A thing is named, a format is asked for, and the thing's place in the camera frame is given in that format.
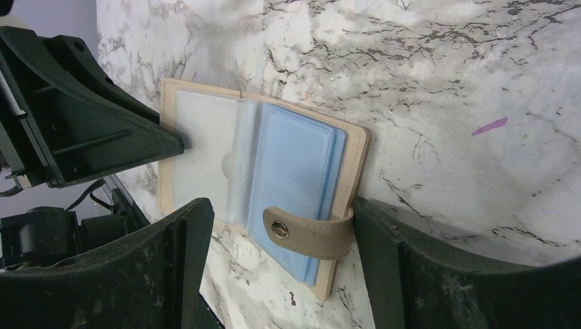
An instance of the light blue card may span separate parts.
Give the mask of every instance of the light blue card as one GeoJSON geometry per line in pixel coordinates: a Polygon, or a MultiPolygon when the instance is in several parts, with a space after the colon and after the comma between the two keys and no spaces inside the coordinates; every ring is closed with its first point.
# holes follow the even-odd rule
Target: light blue card
{"type": "Polygon", "coordinates": [[[260,121],[248,232],[296,280],[314,284],[319,261],[275,245],[262,213],[277,206],[307,219],[329,217],[345,133],[320,121],[265,104],[260,121]]]}

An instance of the stitching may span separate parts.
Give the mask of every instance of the stitching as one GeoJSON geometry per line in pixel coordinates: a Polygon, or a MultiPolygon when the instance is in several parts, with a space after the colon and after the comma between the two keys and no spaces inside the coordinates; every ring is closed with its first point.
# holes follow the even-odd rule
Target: stitching
{"type": "Polygon", "coordinates": [[[344,223],[339,223],[339,224],[334,224],[334,225],[324,225],[324,226],[319,226],[319,225],[310,225],[310,224],[302,224],[302,223],[297,223],[297,222],[293,222],[293,224],[296,224],[298,226],[302,226],[304,228],[322,228],[322,229],[332,229],[332,228],[344,228],[345,226],[350,226],[352,225],[351,221],[346,221],[344,223]]]}
{"type": "MultiPolygon", "coordinates": [[[[161,108],[161,113],[160,113],[160,123],[161,122],[165,122],[165,119],[166,119],[166,113],[165,113],[165,108],[166,108],[165,97],[166,97],[166,94],[167,94],[167,81],[163,81],[162,87],[163,87],[163,89],[162,89],[162,108],[161,108]]],[[[166,208],[166,206],[164,205],[164,196],[165,196],[165,194],[164,194],[164,184],[163,184],[164,183],[164,172],[165,172],[164,167],[165,166],[163,165],[163,161],[158,162],[158,171],[159,171],[159,173],[158,173],[158,179],[159,179],[158,186],[160,187],[160,195],[158,197],[160,198],[160,202],[159,202],[160,208],[163,211],[164,211],[164,208],[166,208]]]]}
{"type": "Polygon", "coordinates": [[[285,247],[286,249],[289,249],[291,251],[299,252],[301,254],[305,254],[307,256],[311,256],[311,257],[318,258],[321,260],[336,260],[336,259],[345,257],[349,253],[349,250],[347,250],[346,252],[342,252],[341,254],[326,256],[323,254],[315,254],[312,252],[307,252],[306,250],[302,250],[300,248],[295,248],[295,247],[288,245],[286,243],[283,243],[283,242],[278,242],[277,244],[282,246],[282,247],[285,247]]]}

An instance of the black cable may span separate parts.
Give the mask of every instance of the black cable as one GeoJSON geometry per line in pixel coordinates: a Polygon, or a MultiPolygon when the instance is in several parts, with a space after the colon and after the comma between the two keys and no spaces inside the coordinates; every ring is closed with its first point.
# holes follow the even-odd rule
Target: black cable
{"type": "Polygon", "coordinates": [[[111,207],[110,204],[108,204],[107,202],[104,202],[103,200],[99,199],[98,197],[96,197],[92,192],[89,194],[89,197],[91,198],[91,200],[93,200],[94,202],[97,202],[98,204],[100,204],[103,208],[107,209],[107,210],[111,210],[113,207],[111,207]]]}
{"type": "Polygon", "coordinates": [[[67,209],[65,209],[65,211],[69,211],[71,209],[74,209],[74,207],[80,205],[81,202],[83,202],[83,200],[85,200],[87,195],[91,194],[92,192],[95,192],[95,190],[97,190],[99,187],[101,187],[103,185],[105,185],[104,179],[101,178],[100,180],[96,180],[83,192],[83,194],[81,194],[81,196],[77,199],[77,201],[73,202],[73,204],[71,204],[67,209]]]}
{"type": "Polygon", "coordinates": [[[20,192],[22,192],[22,189],[18,185],[15,185],[8,191],[0,192],[0,197],[13,197],[20,192]]]}

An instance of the black plastic bracket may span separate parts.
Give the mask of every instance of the black plastic bracket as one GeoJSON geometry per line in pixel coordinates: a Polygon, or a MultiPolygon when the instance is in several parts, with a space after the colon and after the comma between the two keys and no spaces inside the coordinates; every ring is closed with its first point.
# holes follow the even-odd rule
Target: black plastic bracket
{"type": "Polygon", "coordinates": [[[581,258],[529,267],[478,256],[361,198],[354,228],[376,328],[579,328],[581,258]]]}
{"type": "Polygon", "coordinates": [[[78,38],[0,27],[0,151],[22,188],[88,182],[184,151],[78,38]]]}
{"type": "Polygon", "coordinates": [[[196,199],[159,222],[52,267],[0,273],[6,328],[200,326],[214,213],[196,199]]]}

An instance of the gray marble veining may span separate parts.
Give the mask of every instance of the gray marble veining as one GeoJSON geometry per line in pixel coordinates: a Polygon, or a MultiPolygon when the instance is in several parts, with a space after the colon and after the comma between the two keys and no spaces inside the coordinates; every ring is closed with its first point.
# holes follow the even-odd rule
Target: gray marble veining
{"type": "MultiPolygon", "coordinates": [[[[399,220],[517,263],[581,253],[576,1],[98,0],[97,10],[101,65],[146,105],[159,108],[160,78],[175,77],[311,106],[370,129],[360,195],[399,220]]],[[[156,171],[121,175],[153,220],[156,171]]],[[[201,291],[228,328],[373,327],[356,245],[320,304],[245,235],[215,230],[201,291]]]]}

